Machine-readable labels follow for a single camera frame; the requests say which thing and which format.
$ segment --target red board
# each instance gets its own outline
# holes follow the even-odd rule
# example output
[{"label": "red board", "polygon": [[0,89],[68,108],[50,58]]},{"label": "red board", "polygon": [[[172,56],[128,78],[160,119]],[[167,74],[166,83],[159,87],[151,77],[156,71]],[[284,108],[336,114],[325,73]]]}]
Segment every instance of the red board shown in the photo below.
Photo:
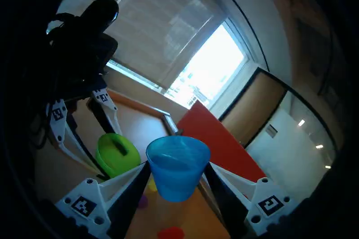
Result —
[{"label": "red board", "polygon": [[197,101],[178,122],[182,135],[204,142],[211,151],[210,161],[243,178],[257,182],[265,177],[251,156],[207,108]]}]

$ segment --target brown wall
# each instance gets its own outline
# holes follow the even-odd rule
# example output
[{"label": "brown wall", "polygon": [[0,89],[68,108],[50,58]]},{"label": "brown wall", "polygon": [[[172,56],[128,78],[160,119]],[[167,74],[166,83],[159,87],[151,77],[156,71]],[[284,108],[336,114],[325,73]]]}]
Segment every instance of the brown wall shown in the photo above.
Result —
[{"label": "brown wall", "polygon": [[246,145],[267,122],[284,93],[282,85],[265,73],[259,72],[231,112],[223,119],[223,125],[238,142]]}]

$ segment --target ceiling light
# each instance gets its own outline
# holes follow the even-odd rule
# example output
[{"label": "ceiling light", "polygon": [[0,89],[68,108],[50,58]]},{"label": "ceiling light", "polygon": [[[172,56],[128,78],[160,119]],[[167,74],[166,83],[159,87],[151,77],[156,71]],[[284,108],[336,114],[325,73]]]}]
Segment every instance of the ceiling light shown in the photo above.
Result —
[{"label": "ceiling light", "polygon": [[304,123],[305,123],[305,120],[302,119],[302,120],[298,123],[298,126],[302,126]]}]

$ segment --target window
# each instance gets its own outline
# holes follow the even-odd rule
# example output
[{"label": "window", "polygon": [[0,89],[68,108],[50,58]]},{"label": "window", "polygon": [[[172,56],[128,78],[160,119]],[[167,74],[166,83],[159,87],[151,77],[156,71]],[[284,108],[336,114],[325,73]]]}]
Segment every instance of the window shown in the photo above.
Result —
[{"label": "window", "polygon": [[238,40],[227,22],[223,22],[167,91],[115,61],[111,60],[107,65],[188,109],[197,100],[209,109],[239,73],[244,62]]}]

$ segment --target screw hole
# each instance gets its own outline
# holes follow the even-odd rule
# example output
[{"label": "screw hole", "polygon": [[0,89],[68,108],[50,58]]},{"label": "screw hole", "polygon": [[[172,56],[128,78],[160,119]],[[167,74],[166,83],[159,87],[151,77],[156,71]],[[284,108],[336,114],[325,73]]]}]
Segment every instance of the screw hole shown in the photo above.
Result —
[{"label": "screw hole", "polygon": [[252,221],[253,223],[258,223],[258,222],[261,221],[261,217],[258,216],[258,215],[255,215],[255,216],[253,216],[253,217],[251,218],[250,221]]},{"label": "screw hole", "polygon": [[105,222],[105,220],[101,217],[95,217],[95,223],[101,225]]}]

